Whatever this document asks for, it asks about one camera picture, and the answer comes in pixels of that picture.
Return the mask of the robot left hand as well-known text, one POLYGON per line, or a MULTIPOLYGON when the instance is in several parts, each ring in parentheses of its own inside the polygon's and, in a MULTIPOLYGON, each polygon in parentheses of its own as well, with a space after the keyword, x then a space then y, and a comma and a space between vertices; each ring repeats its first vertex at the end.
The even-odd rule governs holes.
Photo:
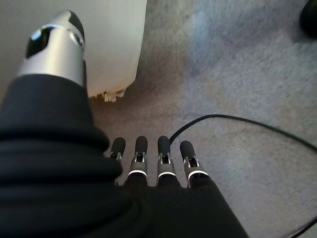
POLYGON ((247 233, 193 145, 180 144, 187 188, 158 140, 158 182, 148 186, 147 139, 119 186, 125 140, 93 121, 83 58, 85 36, 66 10, 29 39, 0 108, 0 235, 3 238, 245 238, 247 233))

